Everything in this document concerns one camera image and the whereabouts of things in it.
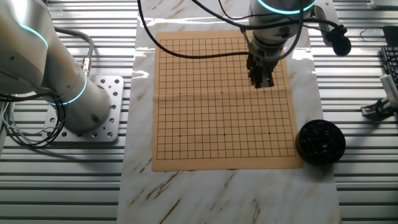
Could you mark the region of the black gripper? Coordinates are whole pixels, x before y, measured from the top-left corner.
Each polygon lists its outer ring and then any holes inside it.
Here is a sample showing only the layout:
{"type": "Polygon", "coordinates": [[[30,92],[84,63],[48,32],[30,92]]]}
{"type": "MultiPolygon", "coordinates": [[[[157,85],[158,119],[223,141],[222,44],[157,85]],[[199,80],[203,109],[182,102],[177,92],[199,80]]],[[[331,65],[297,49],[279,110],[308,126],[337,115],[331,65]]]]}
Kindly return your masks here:
{"type": "Polygon", "coordinates": [[[252,86],[260,86],[262,88],[269,88],[274,86],[272,72],[274,71],[278,61],[263,61],[253,54],[249,54],[246,62],[249,70],[249,79],[252,86]]]}

